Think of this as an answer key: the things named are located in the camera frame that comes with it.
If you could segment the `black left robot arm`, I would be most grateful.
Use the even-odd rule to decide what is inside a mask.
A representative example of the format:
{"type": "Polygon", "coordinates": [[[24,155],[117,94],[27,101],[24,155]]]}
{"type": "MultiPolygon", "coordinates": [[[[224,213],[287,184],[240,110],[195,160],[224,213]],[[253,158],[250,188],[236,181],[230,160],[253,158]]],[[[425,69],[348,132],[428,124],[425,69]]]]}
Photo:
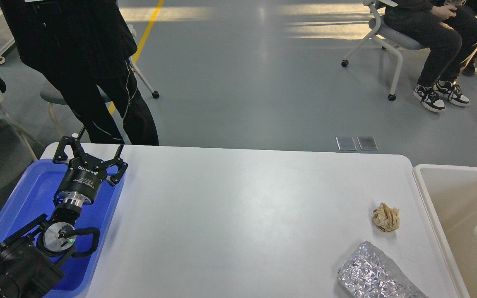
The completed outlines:
{"type": "Polygon", "coordinates": [[[64,298],[87,287],[123,188],[123,145],[110,160],[63,136],[26,170],[0,212],[0,298],[64,298]]]}

